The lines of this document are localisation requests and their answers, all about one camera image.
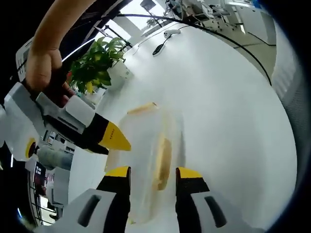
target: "transparent plastic container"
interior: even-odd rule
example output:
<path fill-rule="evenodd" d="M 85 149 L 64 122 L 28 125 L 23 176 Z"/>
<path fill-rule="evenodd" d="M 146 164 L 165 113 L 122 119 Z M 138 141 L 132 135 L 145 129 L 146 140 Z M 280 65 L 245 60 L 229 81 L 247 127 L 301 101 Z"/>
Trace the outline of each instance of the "transparent plastic container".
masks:
<path fill-rule="evenodd" d="M 131 167 L 129 219 L 136 224 L 145 223 L 156 214 L 160 201 L 175 205 L 181 127 L 176 116 L 150 103 L 128 112 L 119 128 L 132 150 L 110 150 L 105 171 Z"/>

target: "human hand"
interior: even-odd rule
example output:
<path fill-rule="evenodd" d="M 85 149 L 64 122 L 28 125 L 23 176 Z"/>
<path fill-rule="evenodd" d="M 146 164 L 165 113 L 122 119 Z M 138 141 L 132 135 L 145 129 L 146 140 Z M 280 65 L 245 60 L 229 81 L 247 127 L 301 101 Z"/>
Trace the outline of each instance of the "human hand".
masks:
<path fill-rule="evenodd" d="M 62 58 L 58 49 L 45 52 L 30 50 L 26 65 L 26 84 L 34 92 L 43 91 L 54 103 L 63 107 L 74 95 L 74 91 L 67 83 L 51 82 L 52 71 L 61 66 Z"/>

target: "office desk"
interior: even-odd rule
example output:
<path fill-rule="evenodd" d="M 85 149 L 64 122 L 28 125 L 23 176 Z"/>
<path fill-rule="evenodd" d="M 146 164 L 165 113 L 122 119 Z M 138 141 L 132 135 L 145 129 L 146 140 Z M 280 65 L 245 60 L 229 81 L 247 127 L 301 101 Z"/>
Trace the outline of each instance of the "office desk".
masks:
<path fill-rule="evenodd" d="M 103 179 L 107 155 L 90 153 L 76 147 L 72 159 L 68 203 L 83 194 L 89 188 L 97 188 Z"/>
<path fill-rule="evenodd" d="M 236 1 L 227 1 L 226 4 L 236 7 L 245 31 L 256 36 L 267 45 L 276 45 L 275 23 L 273 17 L 265 9 Z"/>
<path fill-rule="evenodd" d="M 164 27 L 164 26 L 168 25 L 169 23 L 170 23 L 170 21 L 165 20 L 165 21 L 161 22 L 160 24 L 161 24 L 162 27 Z M 145 30 L 142 33 L 141 37 L 147 37 L 147 36 L 151 35 L 153 32 L 155 32 L 155 31 L 157 31 L 159 29 L 161 29 L 160 25 L 156 24 L 156 25 L 148 28 L 147 30 Z"/>
<path fill-rule="evenodd" d="M 164 40 L 160 33 L 126 53 L 135 77 L 107 93 L 97 112 L 118 123 L 129 109 L 151 101 L 176 111 L 183 119 L 185 167 L 199 171 L 246 222 L 267 229 L 296 180 L 294 137 L 281 102 L 262 74 L 216 37 L 185 27 L 153 57 Z M 85 176 L 97 175 L 89 171 Z M 166 208 L 169 216 L 153 221 L 157 227 L 150 231 L 178 229 L 173 206 Z"/>

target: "window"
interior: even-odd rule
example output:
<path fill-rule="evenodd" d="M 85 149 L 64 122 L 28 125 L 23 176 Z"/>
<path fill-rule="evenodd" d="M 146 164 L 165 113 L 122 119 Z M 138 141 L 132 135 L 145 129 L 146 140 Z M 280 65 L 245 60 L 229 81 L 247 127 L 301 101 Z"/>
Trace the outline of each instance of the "window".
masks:
<path fill-rule="evenodd" d="M 140 6 L 142 0 L 132 0 L 129 4 L 123 7 L 120 12 L 122 14 L 139 14 L 139 15 L 147 15 L 148 12 Z M 162 6 L 157 3 L 157 1 L 153 1 L 155 3 L 155 7 L 150 10 L 150 13 L 156 16 L 163 15 L 164 9 Z M 148 18 L 142 17 L 128 17 L 132 23 L 136 25 L 140 30 L 147 26 Z"/>
<path fill-rule="evenodd" d="M 106 25 L 108 25 L 112 30 L 114 30 L 116 33 L 118 33 L 120 36 L 123 37 L 124 40 L 128 40 L 131 38 L 130 34 L 127 33 L 122 27 L 120 27 L 118 24 L 116 24 L 114 21 L 109 20 Z M 108 35 L 110 35 L 111 37 L 117 37 L 117 35 L 115 35 L 112 31 L 110 31 L 109 29 L 105 30 L 105 33 L 107 33 Z M 99 38 L 103 37 L 104 35 L 101 33 L 97 33 L 97 35 L 95 36 L 95 40 L 98 40 Z M 112 40 L 112 38 L 106 37 L 104 39 L 104 41 L 109 42 L 110 40 Z"/>

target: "white cabinet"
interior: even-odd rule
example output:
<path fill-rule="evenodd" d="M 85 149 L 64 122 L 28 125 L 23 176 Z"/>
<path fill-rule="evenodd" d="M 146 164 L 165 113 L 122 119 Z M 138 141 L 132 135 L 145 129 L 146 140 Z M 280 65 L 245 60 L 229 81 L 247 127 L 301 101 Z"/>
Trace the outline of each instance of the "white cabinet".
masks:
<path fill-rule="evenodd" d="M 248 33 L 258 37 L 268 45 L 276 44 L 276 30 L 273 18 L 261 9 L 236 6 Z"/>

